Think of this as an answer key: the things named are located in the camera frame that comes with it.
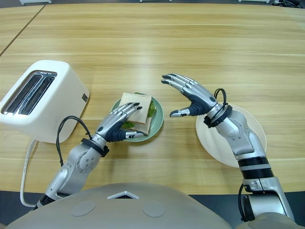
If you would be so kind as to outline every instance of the white power cord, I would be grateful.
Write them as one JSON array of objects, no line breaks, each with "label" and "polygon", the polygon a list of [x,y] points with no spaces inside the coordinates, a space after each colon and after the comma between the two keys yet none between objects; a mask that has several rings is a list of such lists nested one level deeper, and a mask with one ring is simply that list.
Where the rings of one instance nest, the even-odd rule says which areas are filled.
[{"label": "white power cord", "polygon": [[20,201],[21,201],[21,203],[24,206],[31,207],[31,208],[34,208],[36,206],[36,204],[29,204],[29,203],[25,202],[24,196],[23,196],[23,191],[24,191],[24,183],[25,183],[25,177],[27,175],[27,169],[28,169],[30,155],[32,154],[32,152],[34,150],[34,148],[36,146],[36,143],[37,143],[37,141],[35,139],[33,139],[29,144],[28,151],[27,151],[27,154],[25,156],[23,173],[22,173],[22,180],[21,180],[21,187],[20,187]]}]

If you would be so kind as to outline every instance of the sandwich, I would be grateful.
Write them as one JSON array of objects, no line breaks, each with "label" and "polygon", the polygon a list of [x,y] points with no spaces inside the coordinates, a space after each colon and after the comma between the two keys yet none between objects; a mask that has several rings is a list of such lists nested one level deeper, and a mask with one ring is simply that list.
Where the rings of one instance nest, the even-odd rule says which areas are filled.
[{"label": "sandwich", "polygon": [[140,103],[141,110],[134,112],[122,126],[124,129],[133,131],[142,131],[149,135],[151,129],[152,117],[156,112],[152,96],[141,93],[123,93],[119,106],[126,103]]}]

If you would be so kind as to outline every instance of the black joint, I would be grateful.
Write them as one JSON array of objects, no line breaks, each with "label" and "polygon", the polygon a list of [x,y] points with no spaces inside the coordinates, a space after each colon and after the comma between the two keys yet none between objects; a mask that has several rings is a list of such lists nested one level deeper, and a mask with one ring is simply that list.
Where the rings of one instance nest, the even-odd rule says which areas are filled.
[{"label": "black joint", "polygon": [[42,205],[47,205],[47,204],[50,204],[50,203],[54,202],[55,200],[52,199],[52,198],[50,198],[50,197],[48,197],[47,195],[44,194],[44,195],[39,199],[39,201],[40,201],[40,203],[41,203]]},{"label": "black joint", "polygon": [[95,151],[97,151],[102,157],[105,157],[107,153],[109,152],[109,149],[107,146],[104,146],[104,149],[100,148],[97,144],[95,144],[93,141],[90,141],[86,138],[83,138],[81,142],[87,146],[90,146]]},{"label": "black joint", "polygon": [[257,156],[252,158],[246,158],[238,161],[239,167],[242,166],[256,166],[256,165],[263,165],[268,164],[268,160],[265,156]]},{"label": "black joint", "polygon": [[244,186],[244,189],[247,191],[247,192],[252,192],[251,188],[250,188],[250,185],[245,185]]},{"label": "black joint", "polygon": [[211,119],[209,116],[204,117],[204,124],[206,124],[208,126],[208,128],[211,128]]},{"label": "black joint", "polygon": [[242,174],[244,179],[260,179],[260,178],[274,177],[271,168],[243,170]]},{"label": "black joint", "polygon": [[212,120],[210,119],[209,116],[204,117],[203,122],[208,126],[208,128],[215,127],[218,124],[220,124],[227,116],[229,116],[231,112],[232,112],[232,107],[230,105],[228,105],[225,112],[219,118],[217,118],[214,122],[212,122]]},{"label": "black joint", "polygon": [[226,117],[228,117],[230,115],[231,112],[232,112],[232,107],[230,105],[228,105],[225,112],[219,118],[217,118],[214,122],[211,122],[211,127],[215,127],[218,124],[220,124]]}]

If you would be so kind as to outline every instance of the toaster slot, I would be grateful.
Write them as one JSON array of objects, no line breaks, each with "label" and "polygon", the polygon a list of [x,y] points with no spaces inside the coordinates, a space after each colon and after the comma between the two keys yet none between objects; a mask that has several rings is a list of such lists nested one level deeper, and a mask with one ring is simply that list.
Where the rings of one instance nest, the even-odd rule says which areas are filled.
[{"label": "toaster slot", "polygon": [[42,83],[39,85],[38,88],[35,89],[35,92],[30,97],[30,99],[27,101],[25,106],[21,108],[20,114],[22,115],[29,115],[32,110],[35,108],[41,97],[44,95],[44,93],[47,91],[49,86],[52,84],[55,77],[53,76],[47,76],[43,79]]},{"label": "toaster slot", "polygon": [[15,113],[41,78],[42,75],[34,74],[31,75],[27,81],[23,81],[22,85],[19,87],[19,90],[17,90],[11,99],[6,103],[7,105],[2,111]]}]

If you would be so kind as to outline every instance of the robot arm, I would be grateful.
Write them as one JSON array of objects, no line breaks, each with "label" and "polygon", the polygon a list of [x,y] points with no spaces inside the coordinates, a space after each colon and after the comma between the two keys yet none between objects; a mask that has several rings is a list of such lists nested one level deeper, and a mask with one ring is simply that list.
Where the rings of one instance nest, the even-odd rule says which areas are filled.
[{"label": "robot arm", "polygon": [[125,132],[120,129],[128,117],[141,108],[139,103],[118,107],[99,124],[91,139],[83,138],[81,144],[69,152],[67,161],[56,173],[35,209],[79,192],[100,158],[105,157],[109,152],[107,142],[144,136],[140,131]]},{"label": "robot arm", "polygon": [[264,148],[248,127],[245,116],[214,96],[196,81],[178,74],[163,75],[162,83],[179,90],[192,103],[188,108],[171,112],[171,117],[204,115],[205,123],[215,127],[229,143],[244,176],[243,185],[252,195],[244,197],[244,221],[254,220],[264,212],[277,212],[290,217],[290,209],[281,185],[274,177]]}]

